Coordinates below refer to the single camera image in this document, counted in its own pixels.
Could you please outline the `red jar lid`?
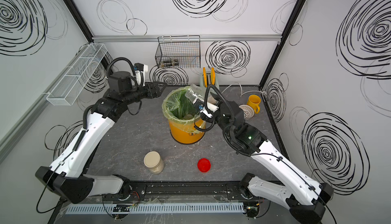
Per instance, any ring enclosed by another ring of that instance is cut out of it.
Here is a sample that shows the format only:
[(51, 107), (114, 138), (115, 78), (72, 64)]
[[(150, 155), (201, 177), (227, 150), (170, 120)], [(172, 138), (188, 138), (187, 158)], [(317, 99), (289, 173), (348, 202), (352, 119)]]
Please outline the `red jar lid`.
[(211, 163), (208, 159), (202, 158), (197, 163), (198, 170), (202, 173), (207, 173), (211, 169)]

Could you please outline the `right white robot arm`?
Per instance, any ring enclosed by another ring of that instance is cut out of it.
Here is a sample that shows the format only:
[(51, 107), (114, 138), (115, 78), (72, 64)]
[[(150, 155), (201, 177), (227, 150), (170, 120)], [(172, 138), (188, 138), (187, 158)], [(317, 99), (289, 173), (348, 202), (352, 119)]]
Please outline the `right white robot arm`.
[(238, 186), (245, 199), (264, 198), (279, 204), (301, 224), (321, 223), (334, 195), (330, 184), (319, 183), (293, 165), (263, 133), (245, 121), (243, 109), (228, 101), (215, 85), (202, 88), (192, 84), (186, 97), (203, 121), (220, 127), (237, 154), (254, 159), (280, 180), (281, 184), (276, 184), (247, 173)]

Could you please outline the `dark item in basket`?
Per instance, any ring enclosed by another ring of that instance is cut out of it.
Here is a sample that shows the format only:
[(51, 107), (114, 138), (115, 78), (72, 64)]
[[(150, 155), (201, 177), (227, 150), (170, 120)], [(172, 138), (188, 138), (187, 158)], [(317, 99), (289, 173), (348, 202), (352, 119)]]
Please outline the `dark item in basket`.
[(168, 59), (160, 63), (161, 68), (169, 68), (169, 67), (176, 67), (176, 66), (179, 66), (178, 59)]

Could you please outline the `mint green toaster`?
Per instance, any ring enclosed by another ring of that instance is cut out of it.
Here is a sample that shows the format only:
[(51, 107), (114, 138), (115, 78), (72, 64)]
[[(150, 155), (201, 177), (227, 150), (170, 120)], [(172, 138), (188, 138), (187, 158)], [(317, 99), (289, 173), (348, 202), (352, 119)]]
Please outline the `mint green toaster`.
[[(219, 80), (217, 74), (214, 76), (214, 86), (216, 86), (218, 89), (220, 88)], [(209, 84), (212, 84), (212, 75), (211, 73), (206, 73), (206, 79), (204, 78), (204, 75), (200, 75), (200, 87), (206, 88)]]

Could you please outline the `yellow toast slice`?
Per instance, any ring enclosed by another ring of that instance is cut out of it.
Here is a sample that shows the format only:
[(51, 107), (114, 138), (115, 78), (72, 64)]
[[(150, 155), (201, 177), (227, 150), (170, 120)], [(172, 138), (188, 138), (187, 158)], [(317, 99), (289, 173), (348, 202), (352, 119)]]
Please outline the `yellow toast slice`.
[(203, 67), (203, 85), (204, 87), (208, 86), (208, 75), (207, 75), (206, 68), (204, 67)]
[(215, 75), (215, 69), (214, 67), (211, 68), (210, 70), (210, 80), (211, 80), (211, 84), (212, 85), (215, 85), (215, 82), (216, 82), (216, 75)]

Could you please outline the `cream lid oatmeal jar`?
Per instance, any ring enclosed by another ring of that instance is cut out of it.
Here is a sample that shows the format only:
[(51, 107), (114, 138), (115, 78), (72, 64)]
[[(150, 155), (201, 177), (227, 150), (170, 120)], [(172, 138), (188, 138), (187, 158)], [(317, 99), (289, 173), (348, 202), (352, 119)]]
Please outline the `cream lid oatmeal jar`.
[(164, 169), (164, 161), (156, 151), (147, 153), (144, 157), (144, 165), (153, 173), (159, 174)]

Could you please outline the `left yellow toast slice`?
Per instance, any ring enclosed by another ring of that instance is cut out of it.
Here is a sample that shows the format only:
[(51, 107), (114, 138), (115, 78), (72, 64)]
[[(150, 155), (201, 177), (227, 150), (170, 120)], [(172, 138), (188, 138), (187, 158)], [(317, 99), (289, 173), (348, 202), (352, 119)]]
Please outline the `left yellow toast slice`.
[(207, 75), (206, 68), (204, 67), (203, 67), (203, 85), (204, 87), (208, 86), (208, 75)]

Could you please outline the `right yellow toast slice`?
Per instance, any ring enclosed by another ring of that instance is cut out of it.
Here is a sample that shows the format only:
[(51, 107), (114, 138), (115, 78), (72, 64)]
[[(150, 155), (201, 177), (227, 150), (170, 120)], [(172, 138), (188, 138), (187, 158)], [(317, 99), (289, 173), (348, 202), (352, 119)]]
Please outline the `right yellow toast slice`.
[(211, 68), (210, 70), (210, 80), (211, 80), (211, 84), (212, 85), (215, 85), (215, 82), (216, 82), (216, 75), (215, 75), (215, 69), (214, 67)]

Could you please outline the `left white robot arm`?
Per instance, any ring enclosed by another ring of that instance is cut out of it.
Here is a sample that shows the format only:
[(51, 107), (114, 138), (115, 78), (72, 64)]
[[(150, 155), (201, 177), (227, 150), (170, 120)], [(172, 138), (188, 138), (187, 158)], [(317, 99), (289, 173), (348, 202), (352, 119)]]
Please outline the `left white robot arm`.
[(146, 82), (148, 66), (133, 64), (118, 57), (108, 65), (106, 78), (109, 89), (95, 104), (88, 106), (82, 116), (82, 128), (68, 147), (50, 166), (41, 166), (35, 176), (49, 190), (73, 204), (87, 197), (111, 194), (127, 201), (133, 194), (128, 178), (86, 175), (85, 168), (99, 143), (111, 127), (133, 103), (158, 98), (167, 87), (165, 82)]

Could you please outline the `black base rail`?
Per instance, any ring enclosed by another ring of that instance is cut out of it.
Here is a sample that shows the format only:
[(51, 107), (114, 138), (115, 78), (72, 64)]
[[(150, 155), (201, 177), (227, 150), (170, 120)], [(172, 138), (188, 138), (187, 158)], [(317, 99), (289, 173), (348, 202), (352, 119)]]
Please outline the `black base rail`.
[(105, 194), (105, 201), (144, 201), (151, 197), (222, 196), (228, 200), (258, 199), (240, 181), (130, 181), (131, 190), (125, 197)]

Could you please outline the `yellow trash bin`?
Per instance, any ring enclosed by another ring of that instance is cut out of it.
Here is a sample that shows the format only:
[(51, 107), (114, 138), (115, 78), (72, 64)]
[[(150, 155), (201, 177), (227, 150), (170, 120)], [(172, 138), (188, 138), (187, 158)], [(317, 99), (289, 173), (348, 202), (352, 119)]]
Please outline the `yellow trash bin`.
[(196, 122), (190, 122), (190, 124), (180, 124), (172, 120), (168, 120), (170, 133), (172, 138), (180, 144), (194, 144), (200, 141), (205, 133), (194, 128), (196, 125), (201, 129), (206, 128), (206, 122), (202, 119)]

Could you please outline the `white round sink strainer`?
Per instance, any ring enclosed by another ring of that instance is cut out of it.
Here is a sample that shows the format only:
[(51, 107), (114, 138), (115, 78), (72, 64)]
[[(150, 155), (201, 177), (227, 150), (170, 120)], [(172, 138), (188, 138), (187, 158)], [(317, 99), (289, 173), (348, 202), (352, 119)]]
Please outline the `white round sink strainer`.
[(249, 105), (240, 105), (239, 107), (243, 110), (244, 119), (250, 119), (250, 118), (254, 117), (255, 111), (254, 111), (254, 109), (251, 106), (249, 106)]

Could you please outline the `yellow mug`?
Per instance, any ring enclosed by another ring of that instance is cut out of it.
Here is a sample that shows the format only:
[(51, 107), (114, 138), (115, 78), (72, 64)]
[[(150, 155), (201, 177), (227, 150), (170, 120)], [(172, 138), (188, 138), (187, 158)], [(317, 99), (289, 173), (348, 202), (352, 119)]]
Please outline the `yellow mug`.
[(247, 105), (250, 106), (255, 114), (258, 114), (260, 112), (260, 103), (261, 98), (257, 95), (250, 95), (247, 100)]

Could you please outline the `green plastic bin liner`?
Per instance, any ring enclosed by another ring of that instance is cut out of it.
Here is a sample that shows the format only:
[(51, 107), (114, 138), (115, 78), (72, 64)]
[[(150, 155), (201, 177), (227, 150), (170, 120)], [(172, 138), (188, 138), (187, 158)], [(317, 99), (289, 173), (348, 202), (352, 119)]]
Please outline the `green plastic bin liner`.
[(162, 110), (164, 116), (168, 120), (180, 124), (190, 124), (190, 122), (196, 122), (201, 119), (199, 111), (196, 110), (189, 99), (185, 97), (185, 93), (189, 86), (180, 87), (173, 90), (164, 99), (162, 104)]

